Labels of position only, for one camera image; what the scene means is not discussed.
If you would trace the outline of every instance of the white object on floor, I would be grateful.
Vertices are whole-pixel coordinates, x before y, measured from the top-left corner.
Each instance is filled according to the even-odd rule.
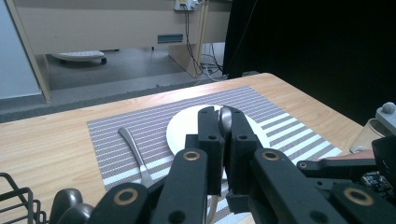
[[[87,62],[100,59],[102,64],[107,63],[105,54],[99,50],[57,53],[52,54],[52,56],[61,61]]]

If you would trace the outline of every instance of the white stripe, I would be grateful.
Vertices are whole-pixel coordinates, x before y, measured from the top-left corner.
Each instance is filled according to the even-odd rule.
[[[157,173],[151,174],[151,178],[154,179],[154,180],[163,178],[164,176],[169,174],[170,170],[171,170],[170,167],[165,168],[165,169],[163,169],[163,170],[161,170],[161,171],[159,171]]]
[[[103,180],[103,184],[104,185],[112,184],[112,183],[114,183],[116,181],[122,180],[122,179],[124,179],[124,178],[126,178],[128,176],[135,175],[135,174],[138,174],[138,173],[139,173],[139,169],[138,168],[134,168],[132,170],[125,171],[125,172],[122,172],[120,174],[113,175],[111,177],[108,177],[108,178],[104,179]]]
[[[317,147],[314,147],[308,151],[306,151],[303,155],[297,157],[296,159],[292,160],[292,162],[294,164],[296,164],[298,161],[305,161],[308,158],[310,158],[311,156],[313,156],[315,153],[318,153],[319,151],[323,150],[323,148],[327,147],[330,145],[330,142],[326,141],[320,145],[318,145]]]
[[[338,147],[335,147],[331,151],[329,151],[328,153],[326,153],[323,156],[319,157],[319,159],[321,160],[323,158],[338,156],[341,152],[342,151]]]
[[[274,148],[274,149],[282,148],[282,147],[286,146],[287,144],[290,144],[290,143],[294,142],[296,139],[300,139],[300,138],[302,138],[302,137],[304,137],[304,136],[306,136],[306,135],[308,135],[308,134],[310,134],[312,132],[313,131],[310,130],[310,129],[304,130],[301,133],[297,133],[292,138],[287,138],[285,141],[282,141],[282,142],[280,142],[280,143],[278,143],[276,145],[273,145],[272,148]]]
[[[273,117],[271,119],[266,119],[265,121],[259,123],[259,126],[262,127],[262,126],[267,125],[269,123],[272,123],[272,122],[274,122],[276,120],[283,119],[283,118],[285,118],[287,116],[289,116],[289,114],[288,113],[284,113],[284,114],[281,114],[279,116]]]
[[[304,125],[302,123],[299,123],[299,124],[297,124],[295,126],[289,127],[287,130],[284,130],[284,131],[282,131],[280,133],[274,134],[272,136],[268,136],[268,134],[267,134],[267,136],[268,136],[268,139],[270,140],[270,142],[272,142],[272,141],[276,140],[277,138],[283,137],[286,134],[294,132],[297,129],[300,129],[302,127],[304,127]]]
[[[320,136],[315,134],[314,136],[306,139],[305,141],[303,141],[302,143],[298,144],[297,146],[292,147],[289,150],[284,151],[284,153],[285,153],[286,156],[290,156],[294,152],[301,150],[302,148],[304,148],[304,147],[308,146],[309,144],[317,141],[318,139],[320,139]]]
[[[227,200],[221,200],[218,203],[218,207],[216,208],[216,212],[218,212],[219,210],[228,207],[228,203]]]
[[[240,213],[240,214],[234,214],[231,213],[230,215],[222,218],[221,220],[217,221],[216,224],[229,224],[229,223],[237,223],[240,220],[244,219],[247,217],[250,213]]]
[[[295,119],[294,117],[290,117],[290,119],[284,120],[284,121],[281,122],[281,123],[278,123],[278,124],[276,124],[276,125],[274,125],[274,126],[271,126],[271,127],[269,127],[269,128],[266,128],[265,131],[266,131],[267,133],[270,133],[271,131],[280,129],[280,128],[282,128],[282,127],[288,125],[288,124],[291,124],[291,123],[293,123],[293,122],[296,121],[296,120],[297,120],[297,119]]]
[[[156,166],[159,166],[159,165],[165,164],[165,163],[167,163],[169,161],[172,161],[174,159],[174,157],[175,156],[172,155],[172,156],[167,156],[167,157],[164,157],[164,158],[160,158],[157,161],[153,161],[153,162],[150,162],[150,163],[146,164],[146,167],[148,169],[152,169],[152,168],[154,168]]]

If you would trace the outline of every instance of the wooden table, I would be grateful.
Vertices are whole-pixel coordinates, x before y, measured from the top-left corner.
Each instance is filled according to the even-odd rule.
[[[2,123],[0,172],[9,173],[20,188],[31,188],[48,214],[54,195],[66,188],[79,189],[84,203],[96,205],[105,188],[87,121],[243,86],[250,86],[344,152],[362,129],[278,77],[260,74]]]

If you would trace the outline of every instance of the white plate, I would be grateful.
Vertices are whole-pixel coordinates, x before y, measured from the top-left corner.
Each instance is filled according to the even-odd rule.
[[[184,149],[186,134],[198,134],[198,111],[208,106],[214,106],[215,110],[220,110],[222,108],[221,105],[196,105],[181,110],[172,117],[171,121],[169,121],[166,129],[166,141],[174,155]],[[251,119],[249,116],[246,117],[251,129],[262,143],[262,146],[270,147],[264,130],[256,123],[256,121]]]

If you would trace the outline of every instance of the wall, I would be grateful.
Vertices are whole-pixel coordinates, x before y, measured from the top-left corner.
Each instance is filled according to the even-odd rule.
[[[0,99],[41,94],[4,0],[0,1],[0,43]]]

